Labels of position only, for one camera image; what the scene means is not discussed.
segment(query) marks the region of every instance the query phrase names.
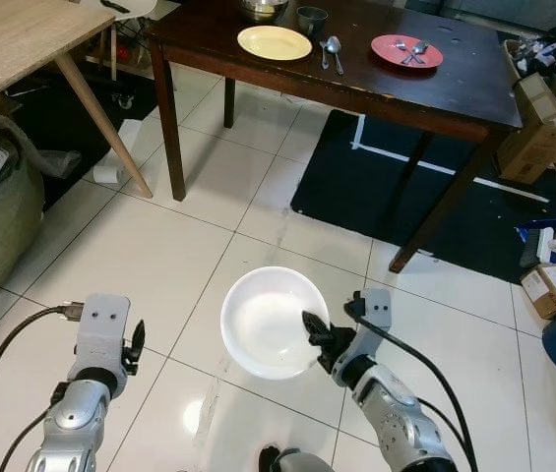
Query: dark cup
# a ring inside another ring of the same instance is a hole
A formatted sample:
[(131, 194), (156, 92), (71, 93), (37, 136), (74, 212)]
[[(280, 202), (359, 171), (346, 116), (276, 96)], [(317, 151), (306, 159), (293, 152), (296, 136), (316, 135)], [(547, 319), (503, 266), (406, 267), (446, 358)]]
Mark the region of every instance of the dark cup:
[(297, 9), (297, 28), (302, 34), (315, 37), (324, 28), (327, 17), (328, 12), (321, 8), (299, 7)]

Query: white tile floor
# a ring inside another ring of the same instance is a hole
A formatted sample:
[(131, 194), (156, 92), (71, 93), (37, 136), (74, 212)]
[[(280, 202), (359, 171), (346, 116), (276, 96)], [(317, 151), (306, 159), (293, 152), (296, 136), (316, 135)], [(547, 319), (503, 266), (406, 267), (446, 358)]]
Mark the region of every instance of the white tile floor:
[[(556, 368), (542, 322), (520, 287), (416, 256), (400, 275), (394, 247), (294, 214), (289, 200), (328, 109), (294, 105), (238, 86), (237, 119), (220, 125), (222, 81), (173, 67), (188, 198), (170, 195), (156, 110), (133, 146), (154, 190), (132, 181), (79, 182), (45, 216), (42, 230), (0, 291), (0, 341), (41, 305), (95, 291), (128, 296), (132, 327), (147, 324), (140, 373), (111, 404), (98, 470), (255, 471), (266, 443), (296, 445), (338, 472), (388, 471), (372, 431), (345, 390), (320, 367), (289, 382), (245, 374), (227, 355), (218, 316), (246, 271), (289, 266), (311, 278), (338, 325), (353, 290), (392, 293), (392, 332), (431, 356), (457, 391), (483, 472), (556, 470)], [(77, 326), (44, 320), (27, 329), (0, 367), (0, 458), (45, 405), (73, 359)], [(388, 344), (378, 352), (420, 396), (452, 414), (424, 368)], [(442, 427), (460, 471), (468, 468)], [(37, 429), (12, 460), (24, 470)]]

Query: white bowl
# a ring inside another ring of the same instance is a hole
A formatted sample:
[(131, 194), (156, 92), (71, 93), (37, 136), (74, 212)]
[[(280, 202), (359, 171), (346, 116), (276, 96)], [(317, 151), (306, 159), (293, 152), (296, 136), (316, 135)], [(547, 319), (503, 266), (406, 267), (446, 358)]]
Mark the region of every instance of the white bowl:
[(261, 267), (243, 275), (220, 311), (220, 332), (233, 359), (264, 379), (289, 379), (312, 367), (320, 348), (308, 343), (302, 311), (326, 326), (330, 316), (314, 283), (286, 267)]

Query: cardboard box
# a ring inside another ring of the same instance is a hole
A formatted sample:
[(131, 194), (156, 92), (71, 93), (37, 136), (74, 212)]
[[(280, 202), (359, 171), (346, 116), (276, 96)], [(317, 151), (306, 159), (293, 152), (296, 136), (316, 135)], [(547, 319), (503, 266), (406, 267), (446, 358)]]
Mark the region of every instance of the cardboard box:
[(521, 79), (510, 56), (516, 47), (517, 41), (503, 42), (508, 75), (524, 126), (498, 149), (497, 164), (500, 177), (531, 184), (556, 162), (556, 76), (551, 88), (539, 74)]
[(521, 284), (541, 318), (556, 316), (556, 264), (538, 265), (521, 279)]

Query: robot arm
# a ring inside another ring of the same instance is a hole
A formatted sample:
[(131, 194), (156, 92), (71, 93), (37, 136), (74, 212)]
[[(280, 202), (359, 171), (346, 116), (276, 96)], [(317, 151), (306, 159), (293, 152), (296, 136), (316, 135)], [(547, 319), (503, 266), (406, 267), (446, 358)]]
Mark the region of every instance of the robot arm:
[[(387, 290), (356, 292), (345, 310), (384, 330), (391, 327)], [(338, 386), (350, 388), (393, 472), (457, 472), (437, 425), (422, 413), (417, 398), (387, 367), (374, 360), (380, 336), (364, 326), (358, 331), (333, 325), (328, 329), (307, 312), (303, 320), (310, 343), (322, 348), (319, 363)]]
[(136, 375), (144, 346), (144, 323), (124, 346), (129, 299), (95, 294), (89, 297), (80, 320), (76, 361), (68, 382), (55, 390), (57, 397), (43, 422), (43, 443), (32, 457), (29, 472), (93, 472), (95, 453), (102, 444), (109, 402), (117, 398)]

